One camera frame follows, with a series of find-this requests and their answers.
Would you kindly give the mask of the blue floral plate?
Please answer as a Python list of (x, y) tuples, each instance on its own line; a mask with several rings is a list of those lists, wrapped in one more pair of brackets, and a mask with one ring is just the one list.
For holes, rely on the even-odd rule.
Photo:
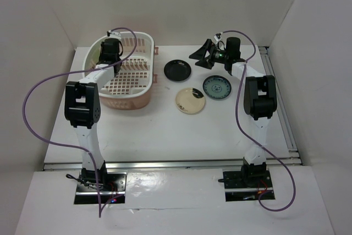
[(202, 84), (205, 94), (214, 100), (224, 100), (232, 92), (232, 86), (228, 79), (220, 75), (207, 77)]

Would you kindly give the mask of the cream plate with black motif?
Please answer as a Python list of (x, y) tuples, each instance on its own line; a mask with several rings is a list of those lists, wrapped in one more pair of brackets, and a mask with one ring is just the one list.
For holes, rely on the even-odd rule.
[(177, 108), (185, 114), (197, 114), (205, 106), (206, 100), (203, 93), (196, 88), (181, 89), (175, 97)]

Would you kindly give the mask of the green plate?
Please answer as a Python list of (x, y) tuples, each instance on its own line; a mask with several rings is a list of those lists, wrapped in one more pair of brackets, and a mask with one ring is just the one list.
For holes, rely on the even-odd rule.
[(99, 61), (100, 49), (96, 48), (95, 50), (91, 50), (90, 54), (90, 68), (94, 69), (97, 62)]

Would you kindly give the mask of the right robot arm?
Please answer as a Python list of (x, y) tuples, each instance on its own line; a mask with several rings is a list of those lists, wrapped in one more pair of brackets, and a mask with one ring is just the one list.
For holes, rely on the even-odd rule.
[(249, 137), (251, 146), (243, 157), (240, 176), (234, 179), (223, 179), (229, 186), (235, 184), (241, 187), (259, 187), (265, 179), (267, 171), (266, 145), (268, 124), (277, 110), (276, 81), (272, 75), (264, 75), (249, 67), (240, 53), (240, 39), (229, 37), (224, 49), (216, 42), (208, 39), (189, 58), (195, 59), (196, 66), (212, 69), (215, 63), (224, 65), (225, 70), (237, 77), (244, 85), (243, 109), (249, 116), (252, 132), (245, 133)]

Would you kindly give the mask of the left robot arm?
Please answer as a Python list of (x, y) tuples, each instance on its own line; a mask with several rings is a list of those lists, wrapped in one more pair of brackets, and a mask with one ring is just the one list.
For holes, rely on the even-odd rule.
[(101, 117), (99, 91), (118, 74), (122, 52), (119, 39), (104, 39), (92, 71), (79, 81), (68, 82), (65, 87), (64, 116), (74, 128), (79, 147), (83, 148), (78, 182), (96, 190), (104, 190), (109, 179), (97, 136), (97, 122)]

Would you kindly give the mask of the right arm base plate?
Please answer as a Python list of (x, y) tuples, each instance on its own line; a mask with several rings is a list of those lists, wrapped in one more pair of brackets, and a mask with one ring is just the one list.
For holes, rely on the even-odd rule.
[(223, 184), (226, 202), (254, 201), (262, 195), (262, 200), (274, 200), (275, 194), (271, 174), (267, 170), (264, 176), (243, 179), (240, 171), (223, 171), (222, 178), (217, 180)]

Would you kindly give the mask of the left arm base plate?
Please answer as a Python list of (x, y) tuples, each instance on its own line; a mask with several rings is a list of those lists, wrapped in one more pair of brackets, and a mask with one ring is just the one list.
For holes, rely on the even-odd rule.
[[(77, 181), (74, 198), (75, 205), (98, 204), (96, 183), (84, 183), (81, 176), (70, 176), (70, 178)], [(106, 181), (105, 184), (99, 184), (101, 204), (124, 204), (127, 173), (121, 172), (109, 174)]]

